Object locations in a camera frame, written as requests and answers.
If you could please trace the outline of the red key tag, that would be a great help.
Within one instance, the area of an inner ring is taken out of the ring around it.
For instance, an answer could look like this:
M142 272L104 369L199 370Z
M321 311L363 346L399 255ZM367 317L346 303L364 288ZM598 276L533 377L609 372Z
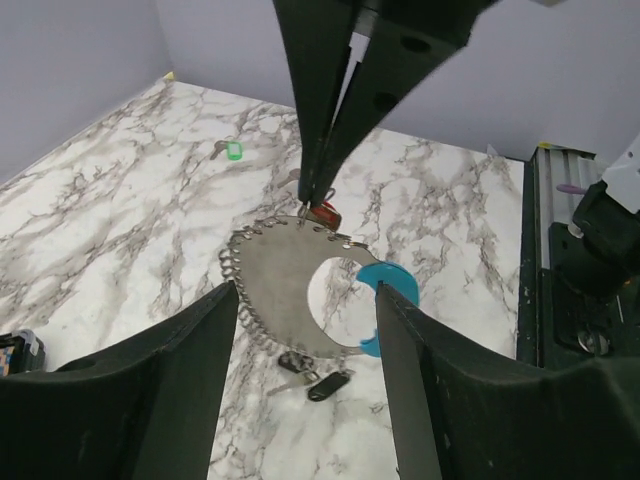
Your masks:
M312 207L307 211L306 219L318 223L330 231L337 231L342 222L342 215L329 203Z

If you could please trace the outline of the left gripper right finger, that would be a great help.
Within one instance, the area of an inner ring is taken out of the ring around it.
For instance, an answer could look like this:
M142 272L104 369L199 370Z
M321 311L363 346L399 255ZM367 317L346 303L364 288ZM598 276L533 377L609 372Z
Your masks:
M388 285L376 316L403 479L635 479L639 362L550 371L502 356Z

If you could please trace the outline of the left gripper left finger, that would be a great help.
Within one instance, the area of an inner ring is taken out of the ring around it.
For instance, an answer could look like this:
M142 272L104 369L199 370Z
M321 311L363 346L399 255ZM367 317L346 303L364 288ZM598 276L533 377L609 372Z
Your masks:
M5 479L203 479L236 330L226 282L53 372L1 381Z

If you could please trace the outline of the black key fob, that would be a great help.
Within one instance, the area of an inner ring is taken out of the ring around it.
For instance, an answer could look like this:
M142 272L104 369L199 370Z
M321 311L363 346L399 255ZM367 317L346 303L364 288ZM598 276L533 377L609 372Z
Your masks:
M313 358L295 351L282 353L277 360L278 365L296 375L299 375L306 383L314 383L320 376L315 370Z
M353 374L352 370L331 372L307 390L307 398L312 402L322 402L328 399L347 385Z

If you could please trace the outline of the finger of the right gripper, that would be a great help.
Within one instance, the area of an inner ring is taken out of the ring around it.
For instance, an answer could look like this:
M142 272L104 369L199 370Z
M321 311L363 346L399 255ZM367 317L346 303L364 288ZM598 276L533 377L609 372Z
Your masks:
M342 82L358 1L275 1L302 141L298 198L318 204L326 189L317 182Z
M321 203L354 149L428 75L463 49L492 1L382 1L323 147L308 203Z

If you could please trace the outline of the blue silver carabiner keyring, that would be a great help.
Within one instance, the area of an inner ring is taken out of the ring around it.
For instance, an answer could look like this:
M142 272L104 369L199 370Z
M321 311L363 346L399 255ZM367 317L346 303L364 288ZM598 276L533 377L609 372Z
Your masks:
M312 315L309 284L320 266L333 258L360 265L357 281L373 289L382 282L420 304L418 282L406 269L376 258L365 243L295 216L272 216L235 230L219 252L222 276L238 291L241 324L258 342L320 359L376 357L376 337L358 346L340 344Z

